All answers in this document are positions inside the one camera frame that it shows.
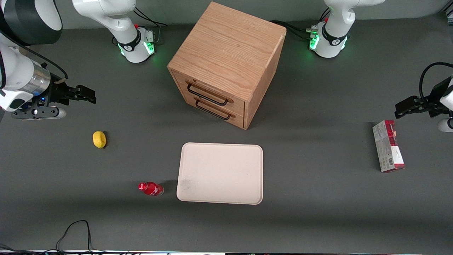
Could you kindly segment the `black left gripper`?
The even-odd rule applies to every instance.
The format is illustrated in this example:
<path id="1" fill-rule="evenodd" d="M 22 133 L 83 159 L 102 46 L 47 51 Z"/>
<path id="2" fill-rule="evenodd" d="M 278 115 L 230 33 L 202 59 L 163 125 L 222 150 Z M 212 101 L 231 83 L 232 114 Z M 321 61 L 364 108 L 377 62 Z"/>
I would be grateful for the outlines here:
<path id="1" fill-rule="evenodd" d="M 452 93 L 451 86 L 452 78 L 446 78 L 442 82 L 435 85 L 428 96 L 423 94 L 423 84 L 420 84 L 420 98 L 424 102 L 424 107 L 420 106 L 420 98 L 418 96 L 410 96 L 405 100 L 395 105 L 395 118 L 400 119 L 406 115 L 414 113 L 429 112 L 431 118 L 441 114 L 452 116 L 452 106 L 446 106 L 440 102 L 440 99 L 447 93 Z"/>

